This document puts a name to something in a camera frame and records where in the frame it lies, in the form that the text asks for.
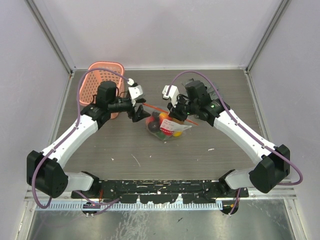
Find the red yellow mango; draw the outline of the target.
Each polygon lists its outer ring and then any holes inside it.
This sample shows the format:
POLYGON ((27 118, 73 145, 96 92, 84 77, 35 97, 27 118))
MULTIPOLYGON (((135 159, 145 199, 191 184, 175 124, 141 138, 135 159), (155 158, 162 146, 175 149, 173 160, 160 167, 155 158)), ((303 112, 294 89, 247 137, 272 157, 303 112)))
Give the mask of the red yellow mango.
POLYGON ((160 114, 159 114, 159 120, 160 120, 160 121, 163 121, 163 120, 165 120, 165 119, 169 119, 168 114, 167 114, 167 113, 164 113, 164 112, 160 113, 160 114))

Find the clear zip top bag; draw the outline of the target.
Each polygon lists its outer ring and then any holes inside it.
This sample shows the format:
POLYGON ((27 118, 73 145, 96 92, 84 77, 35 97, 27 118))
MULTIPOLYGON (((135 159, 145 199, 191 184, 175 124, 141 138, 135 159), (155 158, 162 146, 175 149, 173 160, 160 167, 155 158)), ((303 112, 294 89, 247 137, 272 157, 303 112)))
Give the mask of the clear zip top bag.
MULTIPOLYGON (((151 104, 147 104, 147 103, 143 103, 143 107, 145 108, 145 110, 150 113, 152 115, 152 112, 159 112, 159 113, 166 113, 168 114, 168 117, 169 117, 169 112, 168 110, 165 110, 164 108, 161 108, 161 107, 158 107, 158 106, 153 106, 151 104)), ((157 139, 159 139, 157 136, 156 136, 156 133, 152 133, 148 130, 148 123, 149 122, 157 122, 157 121, 152 121, 152 117, 147 117, 145 119, 145 128, 146 130, 153 136, 155 136, 157 139)), ((161 141, 168 141, 168 140, 174 140, 174 139, 178 139, 178 138, 181 138, 182 136, 184 136, 186 134, 186 131, 187 130, 191 130, 191 128, 193 126, 198 126, 199 124, 192 121, 192 120, 189 120, 189 119, 186 119, 184 122, 179 122, 177 120, 172 120, 172 118, 169 117, 169 119, 164 119, 163 121, 158 121, 159 122, 159 125, 160 125, 160 131, 159 132, 162 132, 161 129, 166 129, 166 130, 169 130, 169 131, 173 131, 173 132, 182 132, 181 136, 179 137, 173 137, 172 136, 166 136, 166 138, 164 140, 161 140, 161 141)))

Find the yellow pear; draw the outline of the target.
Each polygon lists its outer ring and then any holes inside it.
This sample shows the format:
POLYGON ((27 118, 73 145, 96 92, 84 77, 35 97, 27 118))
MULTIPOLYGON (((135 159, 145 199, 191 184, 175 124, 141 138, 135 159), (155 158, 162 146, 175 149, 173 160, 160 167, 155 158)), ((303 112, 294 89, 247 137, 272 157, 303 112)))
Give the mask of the yellow pear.
POLYGON ((173 137, 179 137, 179 136, 181 136, 182 135, 182 131, 175 131, 173 134, 172 134, 172 136, 173 137))

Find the dark purple mangosteen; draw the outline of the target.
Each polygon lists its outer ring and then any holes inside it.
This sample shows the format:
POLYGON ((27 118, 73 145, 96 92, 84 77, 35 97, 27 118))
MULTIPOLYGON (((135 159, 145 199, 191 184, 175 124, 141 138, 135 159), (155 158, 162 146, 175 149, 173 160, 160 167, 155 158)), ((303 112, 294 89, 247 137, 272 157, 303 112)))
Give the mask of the dark purple mangosteen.
POLYGON ((160 131, 160 124, 157 121, 151 121, 148 123, 147 125, 147 129, 151 132, 151 133, 157 133, 160 131))

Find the dark green avocado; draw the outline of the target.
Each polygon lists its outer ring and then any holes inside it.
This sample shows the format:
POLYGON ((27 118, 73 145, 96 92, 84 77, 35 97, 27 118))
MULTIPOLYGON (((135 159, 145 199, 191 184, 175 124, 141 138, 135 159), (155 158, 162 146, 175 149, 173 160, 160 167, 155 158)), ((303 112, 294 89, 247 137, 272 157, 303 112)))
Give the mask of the dark green avocado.
POLYGON ((163 132, 157 132, 156 136, 162 141, 166 139, 166 135, 163 132))

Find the dark brown fruit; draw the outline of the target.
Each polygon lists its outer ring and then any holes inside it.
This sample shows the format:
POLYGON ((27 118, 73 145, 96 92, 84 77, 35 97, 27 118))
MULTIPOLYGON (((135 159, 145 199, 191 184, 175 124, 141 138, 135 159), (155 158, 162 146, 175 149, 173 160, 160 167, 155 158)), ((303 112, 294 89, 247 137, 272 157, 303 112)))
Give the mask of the dark brown fruit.
POLYGON ((152 114, 151 114, 151 120, 158 122, 160 120, 160 113, 156 112, 156 111, 153 111, 152 114))

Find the red apple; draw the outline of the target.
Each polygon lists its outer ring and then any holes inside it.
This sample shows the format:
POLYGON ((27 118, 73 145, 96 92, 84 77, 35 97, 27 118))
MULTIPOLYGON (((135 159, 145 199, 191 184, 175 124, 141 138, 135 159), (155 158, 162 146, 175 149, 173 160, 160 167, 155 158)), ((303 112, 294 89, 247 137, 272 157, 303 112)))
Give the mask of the red apple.
POLYGON ((165 135, 165 136, 172 136, 173 135, 173 131, 171 130, 167 130, 167 129, 161 129, 161 132, 165 135))

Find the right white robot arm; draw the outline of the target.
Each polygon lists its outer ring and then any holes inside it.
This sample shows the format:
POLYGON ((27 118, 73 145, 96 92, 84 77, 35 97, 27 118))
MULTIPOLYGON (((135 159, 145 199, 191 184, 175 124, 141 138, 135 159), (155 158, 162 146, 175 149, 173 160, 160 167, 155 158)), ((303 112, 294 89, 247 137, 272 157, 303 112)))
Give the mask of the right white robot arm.
POLYGON ((162 97, 169 116, 184 121, 196 115, 233 140, 251 159, 253 168, 232 169, 219 178, 219 191, 231 197, 237 189, 254 187, 267 194, 290 173, 290 150, 285 145, 275 146, 248 127, 234 111, 217 95, 212 98, 207 87, 199 80, 185 86, 186 95, 180 94, 174 85, 166 85, 162 97))

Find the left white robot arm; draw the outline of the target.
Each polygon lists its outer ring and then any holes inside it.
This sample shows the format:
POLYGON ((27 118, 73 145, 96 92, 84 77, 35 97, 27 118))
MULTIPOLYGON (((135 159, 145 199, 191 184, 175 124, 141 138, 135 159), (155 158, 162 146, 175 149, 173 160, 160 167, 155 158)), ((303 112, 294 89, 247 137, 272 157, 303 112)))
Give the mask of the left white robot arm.
POLYGON ((132 122, 150 116, 143 109, 142 87, 132 82, 126 97, 117 96, 117 86, 112 81, 103 81, 97 88, 95 101, 85 106, 74 124, 55 142, 40 152, 31 151, 27 156, 26 181, 32 190, 39 190, 51 198, 65 191, 82 191, 88 198, 100 193, 97 177, 88 172, 64 172, 73 153, 96 133, 113 113, 127 113, 132 122))

